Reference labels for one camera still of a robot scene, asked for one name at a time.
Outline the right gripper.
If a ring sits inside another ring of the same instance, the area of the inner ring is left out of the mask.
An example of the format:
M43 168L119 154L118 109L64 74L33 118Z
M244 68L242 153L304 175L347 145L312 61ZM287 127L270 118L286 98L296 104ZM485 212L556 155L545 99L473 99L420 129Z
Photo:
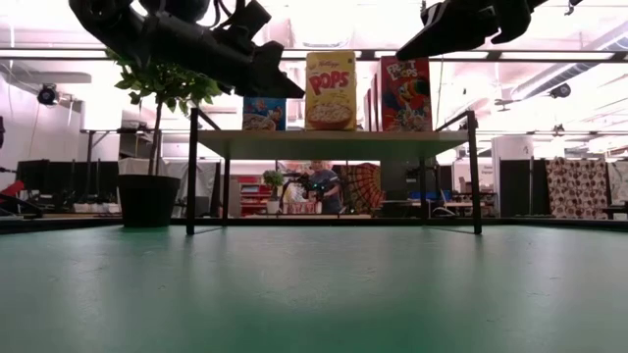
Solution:
M507 42L528 28L527 0L442 0L421 12L423 28L395 53L399 60L473 50L497 35Z

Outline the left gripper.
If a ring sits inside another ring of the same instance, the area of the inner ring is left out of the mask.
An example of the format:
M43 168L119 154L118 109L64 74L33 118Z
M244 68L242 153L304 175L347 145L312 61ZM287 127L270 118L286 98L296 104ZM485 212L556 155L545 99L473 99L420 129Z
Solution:
M156 57L209 76L243 97L303 97L305 91L279 68L284 46L262 46L254 35L271 15L256 0L236 0L235 11L213 27L198 23L206 8L164 0L156 11Z

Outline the blue Rice Krispies cereal box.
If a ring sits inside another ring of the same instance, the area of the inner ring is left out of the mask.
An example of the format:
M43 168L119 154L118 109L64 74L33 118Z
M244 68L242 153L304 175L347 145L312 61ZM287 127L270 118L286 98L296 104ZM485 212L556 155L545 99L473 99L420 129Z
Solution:
M242 130L285 130L286 122L286 98L243 98Z

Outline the yellow Corn Pops cereal box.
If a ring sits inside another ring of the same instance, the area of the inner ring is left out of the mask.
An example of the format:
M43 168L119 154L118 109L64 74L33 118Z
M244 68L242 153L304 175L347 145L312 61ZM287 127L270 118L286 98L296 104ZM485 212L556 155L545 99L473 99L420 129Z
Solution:
M353 51L306 56L305 129L355 130L356 55Z

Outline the red Froot Loops cereal box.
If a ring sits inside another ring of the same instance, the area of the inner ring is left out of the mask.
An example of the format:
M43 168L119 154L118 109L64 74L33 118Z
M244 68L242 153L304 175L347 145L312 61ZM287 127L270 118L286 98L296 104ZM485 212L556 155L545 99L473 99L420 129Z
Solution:
M431 131L431 83L427 58L399 61L385 56L379 63L382 131Z

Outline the red storage rack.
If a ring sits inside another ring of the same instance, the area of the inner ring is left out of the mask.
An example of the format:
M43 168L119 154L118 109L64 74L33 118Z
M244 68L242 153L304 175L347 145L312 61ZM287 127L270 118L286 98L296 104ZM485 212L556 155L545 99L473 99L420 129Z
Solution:
M240 212L243 217L266 212L271 189L263 182L262 176L238 176Z

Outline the person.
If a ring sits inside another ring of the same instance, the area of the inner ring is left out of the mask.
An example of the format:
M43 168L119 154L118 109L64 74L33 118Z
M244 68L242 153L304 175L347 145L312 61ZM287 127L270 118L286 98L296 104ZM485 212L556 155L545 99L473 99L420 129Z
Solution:
M340 179L323 161L313 160L308 171L309 180L322 192L322 213L338 214L341 211Z

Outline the orange patterned cloth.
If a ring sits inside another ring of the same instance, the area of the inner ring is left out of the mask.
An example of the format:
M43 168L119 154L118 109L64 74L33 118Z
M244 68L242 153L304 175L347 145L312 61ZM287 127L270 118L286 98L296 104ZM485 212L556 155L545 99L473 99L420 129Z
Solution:
M344 197L359 214L370 214L385 199L382 189L381 167L371 163L341 166Z

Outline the white pillar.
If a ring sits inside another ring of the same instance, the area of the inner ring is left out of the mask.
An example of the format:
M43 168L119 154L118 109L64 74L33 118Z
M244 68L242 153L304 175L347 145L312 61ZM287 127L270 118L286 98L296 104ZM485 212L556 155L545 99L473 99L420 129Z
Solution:
M531 135L504 135L492 139L498 215L525 215L530 202L530 161L534 158Z

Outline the green plant in black pot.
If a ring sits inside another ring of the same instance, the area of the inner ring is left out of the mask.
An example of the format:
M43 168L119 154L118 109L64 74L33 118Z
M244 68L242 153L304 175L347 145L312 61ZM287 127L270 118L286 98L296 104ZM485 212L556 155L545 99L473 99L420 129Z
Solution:
M171 223L175 201L181 182L158 172L158 144L161 139L162 110L181 110L189 113L189 106L199 106L222 94L218 83L203 74L177 64L152 61L142 66L137 61L108 48L106 55L122 69L122 79L115 84L129 93L131 103L141 106L152 96L156 103L153 142L148 155L147 171L142 175L119 177L122 215L126 227L167 227Z

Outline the brown patterned curtain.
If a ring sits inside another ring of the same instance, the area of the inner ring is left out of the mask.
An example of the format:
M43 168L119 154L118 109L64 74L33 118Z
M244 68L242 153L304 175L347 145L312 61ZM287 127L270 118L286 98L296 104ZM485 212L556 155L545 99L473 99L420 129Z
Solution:
M607 170L602 160L546 161L549 208L557 219L606 220Z

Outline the green table mat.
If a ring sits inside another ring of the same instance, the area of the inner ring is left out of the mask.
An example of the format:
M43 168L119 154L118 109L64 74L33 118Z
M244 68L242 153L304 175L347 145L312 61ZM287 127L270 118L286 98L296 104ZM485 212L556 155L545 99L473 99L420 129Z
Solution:
M0 353L628 353L628 234L98 227L0 236Z

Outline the black partition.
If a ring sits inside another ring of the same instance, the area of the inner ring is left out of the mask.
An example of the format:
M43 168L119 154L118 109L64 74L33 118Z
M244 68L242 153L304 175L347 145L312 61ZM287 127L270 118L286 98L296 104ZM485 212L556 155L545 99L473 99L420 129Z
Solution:
M19 161L16 181L26 200L47 210L69 211L75 204L117 203L118 163Z

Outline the wooden shelf with black frame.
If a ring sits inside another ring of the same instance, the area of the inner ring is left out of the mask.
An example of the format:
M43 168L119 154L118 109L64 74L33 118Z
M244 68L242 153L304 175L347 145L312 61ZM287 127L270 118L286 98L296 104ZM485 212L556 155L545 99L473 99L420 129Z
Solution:
M194 178L199 144L224 160L220 216L224 227L230 223L233 160L410 161L414 158L419 161L421 223L425 225L429 215L426 206L426 160L466 143L470 152L473 233L482 233L476 139L478 124L473 111L465 111L436 130L427 132L221 130L198 108L190 111L189 120L188 176Z

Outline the black table frame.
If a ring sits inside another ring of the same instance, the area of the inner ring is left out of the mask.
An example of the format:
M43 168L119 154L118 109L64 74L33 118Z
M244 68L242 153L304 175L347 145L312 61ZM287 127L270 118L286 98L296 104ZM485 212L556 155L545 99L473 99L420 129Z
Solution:
M87 227L121 226L123 221L116 218L66 218L66 219L0 219L0 234L25 233L48 230L63 230ZM196 227L472 227L470 218L462 219L368 219L355 217L323 218L240 218L195 219ZM577 229L602 229L628 232L628 221L593 221L544 218L482 219L481 226L522 226L522 227L571 227Z

